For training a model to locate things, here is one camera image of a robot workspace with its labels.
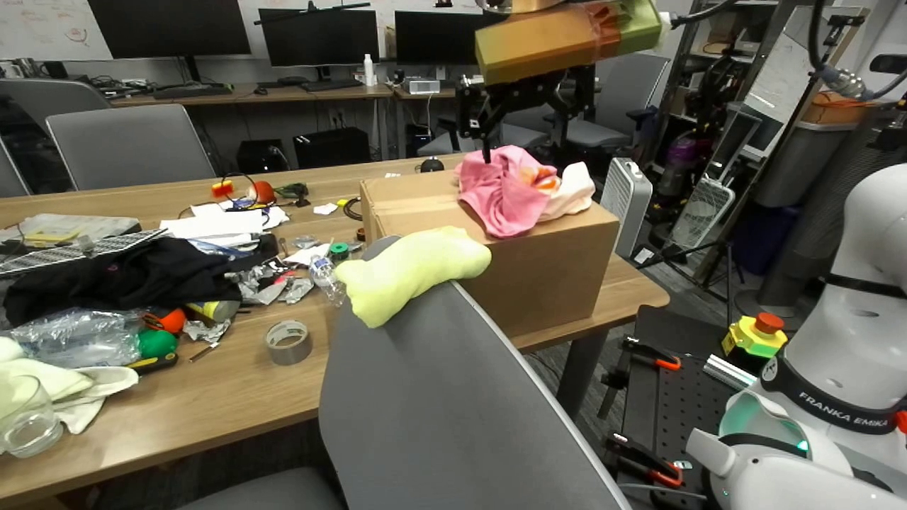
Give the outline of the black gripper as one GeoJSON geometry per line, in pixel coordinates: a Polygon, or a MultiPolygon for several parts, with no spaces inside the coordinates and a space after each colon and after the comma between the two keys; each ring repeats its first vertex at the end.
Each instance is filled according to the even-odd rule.
{"type": "Polygon", "coordinates": [[[479,144],[481,156],[491,156],[494,132],[518,110],[549,109],[549,156],[564,161],[570,156],[567,134],[576,116],[583,116],[596,99],[596,68],[576,65],[567,72],[549,72],[516,83],[491,86],[485,76],[462,76],[452,89],[455,116],[452,136],[479,144]]]}

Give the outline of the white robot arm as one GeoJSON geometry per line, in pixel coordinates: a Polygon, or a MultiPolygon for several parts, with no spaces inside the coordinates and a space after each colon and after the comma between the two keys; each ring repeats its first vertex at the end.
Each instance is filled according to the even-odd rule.
{"type": "MultiPolygon", "coordinates": [[[[675,21],[651,0],[475,0],[481,83],[460,132],[485,139],[556,99],[564,72],[651,49],[675,21]]],[[[907,166],[851,187],[825,290],[786,350],[686,455],[719,510],[907,510],[907,166]]]]}

